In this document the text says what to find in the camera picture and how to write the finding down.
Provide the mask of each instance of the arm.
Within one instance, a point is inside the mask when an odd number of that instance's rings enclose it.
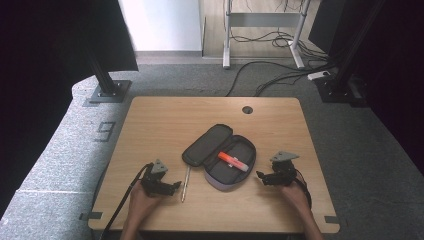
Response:
[[[149,197],[146,195],[140,180],[131,190],[128,216],[122,229],[121,240],[135,240],[138,228],[152,210],[158,205],[161,197]]]
[[[297,175],[297,178],[303,182],[303,179]],[[292,182],[289,186],[278,186],[283,198],[294,208],[302,221],[305,231],[305,237],[308,240],[324,240],[314,216],[308,205],[305,193],[296,182]]]

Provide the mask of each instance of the white metal frame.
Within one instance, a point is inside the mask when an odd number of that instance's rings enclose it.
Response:
[[[231,27],[291,27],[296,28],[293,41],[289,41],[290,51],[296,62],[297,68],[304,68],[305,65],[300,57],[297,45],[300,34],[302,33],[303,24],[309,8],[310,0],[304,2],[300,13],[232,13],[231,1],[226,0],[225,10],[225,41],[223,66],[225,69],[230,68],[230,31]]]

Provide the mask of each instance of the orange marker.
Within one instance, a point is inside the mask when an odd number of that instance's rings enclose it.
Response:
[[[224,161],[226,161],[227,163],[230,164],[230,166],[234,166],[244,172],[247,172],[247,170],[249,169],[249,166],[247,166],[246,164],[240,162],[237,158],[231,157],[230,155],[224,153],[224,152],[219,152],[218,157]]]

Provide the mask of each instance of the wooden floor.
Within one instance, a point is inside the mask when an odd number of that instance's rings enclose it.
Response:
[[[302,30],[300,40],[305,42],[308,48],[317,49],[310,41],[308,36],[312,23],[321,0],[311,0],[308,15]],[[203,9],[205,16],[204,28],[204,46],[203,56],[205,58],[222,58],[223,45],[225,38],[224,11],[225,0],[203,0]],[[299,12],[301,0],[233,0],[233,12]],[[232,28],[233,36],[243,36],[254,39],[262,37],[271,32],[277,31],[277,28]],[[280,32],[294,35],[291,28],[280,28]],[[273,39],[277,34],[269,35],[266,39]],[[244,42],[240,43],[231,39],[231,58],[281,58],[291,57],[288,48],[277,48],[272,46],[271,42]]]

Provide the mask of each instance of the gray carpet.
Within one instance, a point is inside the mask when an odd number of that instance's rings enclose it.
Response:
[[[91,239],[80,215],[91,209],[132,98],[222,97],[240,67],[144,64],[140,72],[112,73],[114,80],[132,81],[120,104],[87,103],[97,86],[94,77],[76,84],[60,127],[1,219],[0,239]],[[250,65],[230,96],[253,96],[258,85],[287,72]],[[322,103],[306,77],[273,85],[260,97],[296,97],[301,103],[341,225],[326,239],[424,239],[424,178],[371,109]]]

